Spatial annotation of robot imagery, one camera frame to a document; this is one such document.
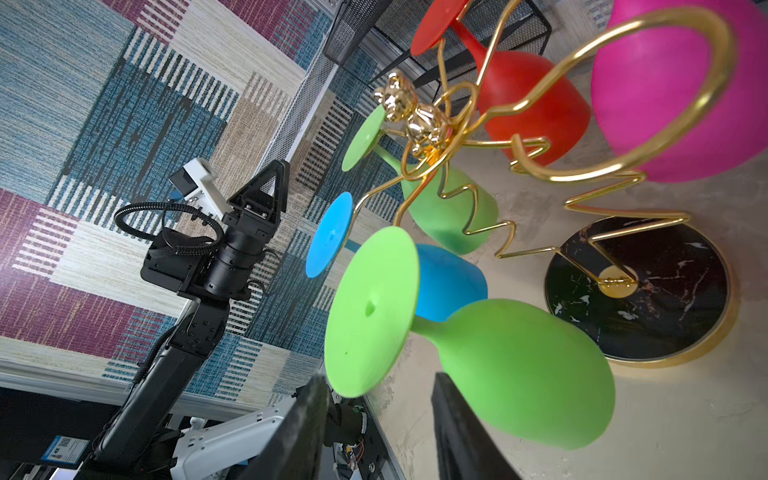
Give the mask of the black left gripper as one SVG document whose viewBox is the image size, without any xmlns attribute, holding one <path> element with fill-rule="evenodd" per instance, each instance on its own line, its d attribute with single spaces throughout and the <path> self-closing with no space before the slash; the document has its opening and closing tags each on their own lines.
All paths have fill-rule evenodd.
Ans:
<svg viewBox="0 0 768 480">
<path fill-rule="evenodd" d="M 287 209 L 290 164 L 273 160 L 227 201 L 224 224 L 257 240 L 270 240 Z"/>
</svg>

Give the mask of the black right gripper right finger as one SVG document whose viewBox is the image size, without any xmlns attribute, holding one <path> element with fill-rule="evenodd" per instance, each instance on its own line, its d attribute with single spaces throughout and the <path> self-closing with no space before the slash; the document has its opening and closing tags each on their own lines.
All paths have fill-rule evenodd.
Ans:
<svg viewBox="0 0 768 480">
<path fill-rule="evenodd" d="M 521 479 L 447 373 L 435 375 L 431 403 L 440 479 Z"/>
</svg>

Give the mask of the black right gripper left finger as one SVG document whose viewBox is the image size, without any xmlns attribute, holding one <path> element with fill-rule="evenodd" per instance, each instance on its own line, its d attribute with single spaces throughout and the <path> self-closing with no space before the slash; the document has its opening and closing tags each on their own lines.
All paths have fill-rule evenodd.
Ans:
<svg viewBox="0 0 768 480">
<path fill-rule="evenodd" d="M 315 479 L 329 405 L 329 387 L 316 375 L 301 390 L 265 449 L 238 479 Z"/>
</svg>

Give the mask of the green front wine glass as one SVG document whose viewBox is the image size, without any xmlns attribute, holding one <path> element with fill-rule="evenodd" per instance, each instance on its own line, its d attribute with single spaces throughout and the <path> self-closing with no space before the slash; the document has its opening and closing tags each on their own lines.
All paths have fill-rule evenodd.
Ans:
<svg viewBox="0 0 768 480">
<path fill-rule="evenodd" d="M 429 340 L 472 411 L 522 439 L 573 450 L 610 424 L 614 377 L 579 328 L 527 303 L 485 299 L 444 322 L 416 315 L 420 264 L 402 228 L 366 240 L 348 265 L 330 310 L 325 368 L 344 397 L 371 391 L 389 374 L 410 334 Z"/>
</svg>

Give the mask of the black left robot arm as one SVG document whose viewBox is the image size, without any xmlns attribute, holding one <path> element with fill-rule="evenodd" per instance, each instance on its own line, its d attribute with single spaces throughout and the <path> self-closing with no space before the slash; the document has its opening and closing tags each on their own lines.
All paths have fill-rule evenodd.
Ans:
<svg viewBox="0 0 768 480">
<path fill-rule="evenodd" d="M 77 478 L 170 475 L 173 462 L 158 457 L 175 437 L 164 428 L 164 420 L 221 341 L 231 301 L 246 301 L 253 287 L 263 286 L 251 274 L 272 252 L 268 244 L 287 210 L 289 176 L 289 163 L 273 160 L 223 199 L 207 164 L 195 159 L 170 179 L 184 202 L 136 202 L 114 213 L 120 230 L 150 243 L 142 279 L 187 303 L 175 325 L 151 347 L 124 404 L 92 442 Z M 187 213 L 212 228 L 216 236 L 192 237 L 167 226 L 149 233 L 126 222 L 127 216 L 142 211 Z"/>
</svg>

